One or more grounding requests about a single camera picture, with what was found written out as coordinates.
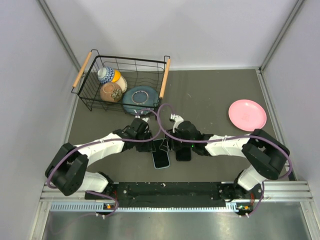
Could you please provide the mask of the blue smartphone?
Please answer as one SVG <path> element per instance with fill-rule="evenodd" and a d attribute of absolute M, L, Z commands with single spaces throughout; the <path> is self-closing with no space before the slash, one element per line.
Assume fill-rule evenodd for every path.
<path fill-rule="evenodd" d="M 189 162 L 192 159 L 192 153 L 190 148 L 182 148 L 175 152 L 175 159 L 178 162 Z"/>

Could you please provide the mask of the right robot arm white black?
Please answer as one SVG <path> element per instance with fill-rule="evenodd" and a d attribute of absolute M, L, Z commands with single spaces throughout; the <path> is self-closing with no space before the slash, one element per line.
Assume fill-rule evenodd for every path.
<path fill-rule="evenodd" d="M 291 163 L 289 149 L 262 129 L 240 136 L 219 136 L 201 133 L 190 121 L 174 121 L 166 130 L 169 148 L 176 153 L 193 151 L 199 156 L 231 156 L 247 159 L 231 187 L 220 190 L 220 198 L 245 198 L 252 189 L 266 180 L 277 180 L 286 163 Z"/>

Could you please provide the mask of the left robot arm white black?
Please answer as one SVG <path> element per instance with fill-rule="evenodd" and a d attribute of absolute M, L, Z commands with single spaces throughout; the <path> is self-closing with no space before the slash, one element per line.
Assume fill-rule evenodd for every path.
<path fill-rule="evenodd" d="M 59 189 L 65 196 L 77 191 L 93 191 L 102 198 L 109 198 L 114 191 L 112 181 L 104 173 L 88 172 L 87 168 L 107 156 L 132 148 L 138 152 L 150 152 L 153 135 L 148 120 L 136 117 L 125 128 L 86 144 L 65 143 L 45 171 L 47 186 Z"/>

